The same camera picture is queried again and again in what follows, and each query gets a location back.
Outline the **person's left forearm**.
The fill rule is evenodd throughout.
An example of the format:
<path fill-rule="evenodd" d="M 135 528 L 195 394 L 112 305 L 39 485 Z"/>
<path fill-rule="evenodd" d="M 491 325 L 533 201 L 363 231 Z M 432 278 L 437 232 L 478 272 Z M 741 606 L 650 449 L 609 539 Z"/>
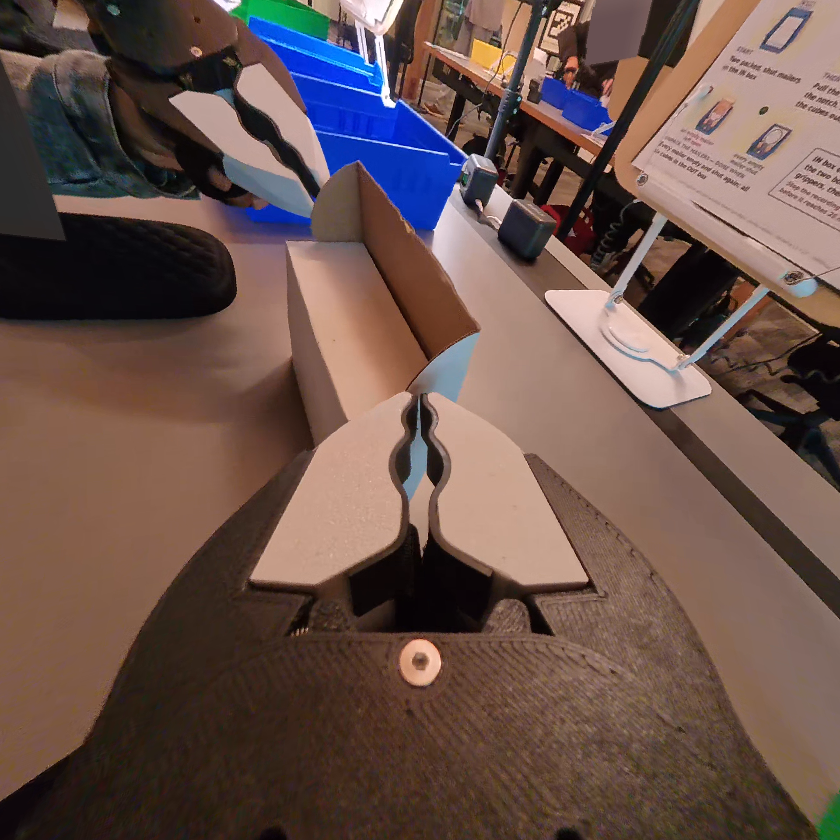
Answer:
<path fill-rule="evenodd" d="M 54 194 L 198 198 L 187 176 L 142 162 L 123 148 L 103 56 L 70 49 L 46 57 L 2 50 L 1 57 Z"/>

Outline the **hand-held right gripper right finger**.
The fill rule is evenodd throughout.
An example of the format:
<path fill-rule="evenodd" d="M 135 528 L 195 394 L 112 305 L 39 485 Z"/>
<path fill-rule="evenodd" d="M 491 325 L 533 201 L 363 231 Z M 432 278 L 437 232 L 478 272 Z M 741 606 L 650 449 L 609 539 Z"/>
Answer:
<path fill-rule="evenodd" d="M 577 592 L 590 576 L 509 436 L 436 392 L 421 398 L 435 594 L 467 617 L 504 599 Z"/>

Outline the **black white marker poster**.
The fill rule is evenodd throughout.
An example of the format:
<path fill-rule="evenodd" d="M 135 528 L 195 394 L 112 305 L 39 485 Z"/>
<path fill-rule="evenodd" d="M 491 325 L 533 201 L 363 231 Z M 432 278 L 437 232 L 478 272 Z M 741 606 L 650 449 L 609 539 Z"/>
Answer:
<path fill-rule="evenodd" d="M 584 1 L 561 1 L 550 10 L 539 40 L 547 55 L 562 57 L 574 49 L 574 27 L 580 22 Z"/>

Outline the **grey desk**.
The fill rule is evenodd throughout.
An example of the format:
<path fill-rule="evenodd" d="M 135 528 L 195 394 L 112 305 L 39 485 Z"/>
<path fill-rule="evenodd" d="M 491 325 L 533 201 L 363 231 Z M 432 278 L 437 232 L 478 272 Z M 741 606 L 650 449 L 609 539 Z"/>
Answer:
<path fill-rule="evenodd" d="M 212 202 L 59 209 L 223 241 L 238 296 L 205 319 L 2 322 L 2 797 L 76 749 L 176 573 L 309 446 L 291 369 L 287 238 Z M 838 491 L 719 385 L 640 406 L 542 300 L 594 287 L 513 265 L 457 196 L 426 236 L 481 332 L 459 400 L 539 455 L 647 556 L 744 727 L 810 817 L 838 792 Z"/>

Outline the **white cardboard mailer box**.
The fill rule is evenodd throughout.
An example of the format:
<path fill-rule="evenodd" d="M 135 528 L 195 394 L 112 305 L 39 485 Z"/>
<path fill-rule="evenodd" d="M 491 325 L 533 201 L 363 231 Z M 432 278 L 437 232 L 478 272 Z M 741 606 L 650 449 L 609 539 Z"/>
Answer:
<path fill-rule="evenodd" d="M 402 392 L 459 399 L 480 335 L 445 268 L 362 163 L 287 242 L 291 360 L 311 438 Z"/>

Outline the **black tripod pole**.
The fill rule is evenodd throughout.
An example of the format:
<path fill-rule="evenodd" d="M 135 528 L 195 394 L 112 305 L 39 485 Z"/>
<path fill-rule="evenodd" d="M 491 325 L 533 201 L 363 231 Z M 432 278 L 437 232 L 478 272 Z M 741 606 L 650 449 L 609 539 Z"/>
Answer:
<path fill-rule="evenodd" d="M 675 12 L 671 15 L 668 25 L 657 42 L 653 55 L 649 59 L 642 76 L 639 78 L 623 110 L 620 112 L 610 136 L 606 139 L 600 153 L 591 163 L 590 169 L 570 205 L 569 212 L 559 226 L 557 238 L 560 242 L 564 243 L 567 237 L 573 232 L 574 223 L 581 215 L 582 209 L 593 194 L 606 167 L 611 163 L 618 145 L 626 136 L 630 124 L 654 86 L 660 71 L 674 51 L 682 33 L 693 23 L 699 5 L 700 1 L 681 1 Z"/>
<path fill-rule="evenodd" d="M 507 87 L 500 97 L 497 115 L 492 124 L 490 136 L 486 146 L 486 158 L 494 162 L 501 142 L 508 132 L 508 121 L 519 102 L 519 87 L 522 81 L 524 70 L 529 62 L 530 55 L 534 48 L 535 40 L 538 37 L 542 21 L 549 17 L 559 5 L 559 1 L 528 1 L 532 7 L 531 14 L 521 41 L 520 49 Z"/>

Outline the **wood-edged office desk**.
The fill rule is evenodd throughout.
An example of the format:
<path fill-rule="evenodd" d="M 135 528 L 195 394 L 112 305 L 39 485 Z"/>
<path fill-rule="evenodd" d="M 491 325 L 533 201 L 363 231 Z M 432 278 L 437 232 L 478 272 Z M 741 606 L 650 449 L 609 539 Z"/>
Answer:
<path fill-rule="evenodd" d="M 451 50 L 425 43 L 431 60 L 431 75 L 455 94 L 448 112 L 446 130 L 455 141 L 459 127 L 467 119 L 468 108 L 477 107 L 491 117 L 497 115 L 503 88 L 477 63 Z M 523 99 L 507 124 L 508 134 L 518 141 L 516 171 L 510 194 L 530 196 L 546 204 L 563 172 L 574 173 L 582 181 L 592 168 L 601 146 L 565 119 L 558 108 L 541 101 Z"/>

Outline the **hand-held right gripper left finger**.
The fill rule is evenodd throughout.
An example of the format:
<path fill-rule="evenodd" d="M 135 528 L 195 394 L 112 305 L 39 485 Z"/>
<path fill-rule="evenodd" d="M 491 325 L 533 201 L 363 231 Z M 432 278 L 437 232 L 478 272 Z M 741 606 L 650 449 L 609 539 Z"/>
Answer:
<path fill-rule="evenodd" d="M 400 552 L 410 529 L 403 483 L 416 419 L 415 396 L 398 393 L 314 449 L 250 573 L 253 587 L 368 614 L 410 585 L 413 563 Z"/>

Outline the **yellow plastic bin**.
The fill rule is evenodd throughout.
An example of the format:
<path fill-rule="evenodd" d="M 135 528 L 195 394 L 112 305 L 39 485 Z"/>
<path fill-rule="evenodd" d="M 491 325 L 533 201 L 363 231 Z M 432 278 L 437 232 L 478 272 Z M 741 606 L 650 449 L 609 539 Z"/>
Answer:
<path fill-rule="evenodd" d="M 510 75 L 518 54 L 476 39 L 470 48 L 469 57 L 491 74 L 503 77 Z"/>

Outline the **instruction sheet board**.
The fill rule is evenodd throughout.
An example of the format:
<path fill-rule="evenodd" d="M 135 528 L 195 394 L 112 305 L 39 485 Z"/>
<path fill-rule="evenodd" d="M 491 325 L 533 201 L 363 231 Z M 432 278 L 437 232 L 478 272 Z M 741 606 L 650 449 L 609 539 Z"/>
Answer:
<path fill-rule="evenodd" d="M 724 2 L 640 108 L 619 182 L 758 280 L 838 289 L 839 2 Z"/>

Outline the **green plastic bin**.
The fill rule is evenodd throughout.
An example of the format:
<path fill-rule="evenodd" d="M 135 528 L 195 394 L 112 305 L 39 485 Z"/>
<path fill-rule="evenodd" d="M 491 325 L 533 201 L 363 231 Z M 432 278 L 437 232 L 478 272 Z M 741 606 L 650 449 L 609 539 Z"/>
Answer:
<path fill-rule="evenodd" d="M 320 40 L 329 37 L 330 18 L 299 1 L 219 2 L 234 17 L 249 23 L 258 18 Z"/>

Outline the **black wrist rest pad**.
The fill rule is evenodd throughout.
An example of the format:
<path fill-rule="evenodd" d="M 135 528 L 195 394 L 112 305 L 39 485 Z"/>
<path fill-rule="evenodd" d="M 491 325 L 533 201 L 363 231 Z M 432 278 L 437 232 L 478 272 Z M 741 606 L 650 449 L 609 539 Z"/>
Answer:
<path fill-rule="evenodd" d="M 234 261 L 206 231 L 82 213 L 59 220 L 63 240 L 2 235 L 2 319 L 194 319 L 237 296 Z"/>

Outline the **blue plastic bin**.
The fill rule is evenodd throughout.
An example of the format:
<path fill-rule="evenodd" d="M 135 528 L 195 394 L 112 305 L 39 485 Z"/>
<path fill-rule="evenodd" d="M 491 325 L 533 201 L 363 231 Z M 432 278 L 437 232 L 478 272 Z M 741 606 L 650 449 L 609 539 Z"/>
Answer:
<path fill-rule="evenodd" d="M 415 230 L 433 230 L 463 169 L 466 155 L 419 113 L 399 101 L 384 140 L 320 130 L 329 170 L 360 162 Z"/>
<path fill-rule="evenodd" d="M 344 47 L 255 17 L 248 26 L 291 73 L 317 131 L 391 139 L 396 108 L 382 101 L 382 73 L 376 64 Z"/>
<path fill-rule="evenodd" d="M 544 77 L 541 100 L 561 111 L 563 118 L 580 130 L 596 132 L 606 126 L 609 132 L 613 121 L 599 99 L 579 90 L 569 89 L 562 80 Z"/>

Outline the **person's left hand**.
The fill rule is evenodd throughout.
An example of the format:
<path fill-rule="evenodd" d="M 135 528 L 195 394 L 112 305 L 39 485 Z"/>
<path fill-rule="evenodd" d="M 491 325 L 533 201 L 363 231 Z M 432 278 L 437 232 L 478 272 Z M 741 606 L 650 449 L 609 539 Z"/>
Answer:
<path fill-rule="evenodd" d="M 175 159 L 198 191 L 222 204 L 262 209 L 268 206 L 265 199 L 246 191 L 225 174 L 220 154 L 187 137 L 175 141 Z"/>

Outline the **person's dark clothing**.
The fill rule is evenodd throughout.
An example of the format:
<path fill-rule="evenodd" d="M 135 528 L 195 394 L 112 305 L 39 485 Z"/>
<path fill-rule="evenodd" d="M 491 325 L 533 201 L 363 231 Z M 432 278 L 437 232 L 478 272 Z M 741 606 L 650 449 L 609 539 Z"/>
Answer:
<path fill-rule="evenodd" d="M 80 50 L 99 55 L 100 50 L 86 29 L 54 26 L 56 5 L 51 1 L 2 1 L 2 53 L 44 58 Z"/>

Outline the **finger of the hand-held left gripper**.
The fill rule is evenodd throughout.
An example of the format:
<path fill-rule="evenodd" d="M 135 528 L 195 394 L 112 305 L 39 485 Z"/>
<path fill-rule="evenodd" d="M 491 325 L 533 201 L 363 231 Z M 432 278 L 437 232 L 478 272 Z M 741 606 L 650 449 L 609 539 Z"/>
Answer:
<path fill-rule="evenodd" d="M 228 101 L 213 93 L 184 91 L 170 98 L 170 104 L 218 147 L 224 172 L 233 183 L 289 214 L 311 216 L 316 199 L 248 134 Z"/>
<path fill-rule="evenodd" d="M 309 197 L 319 196 L 330 173 L 305 109 L 261 64 L 238 72 L 233 96 L 234 109 L 248 134 L 267 148 Z"/>

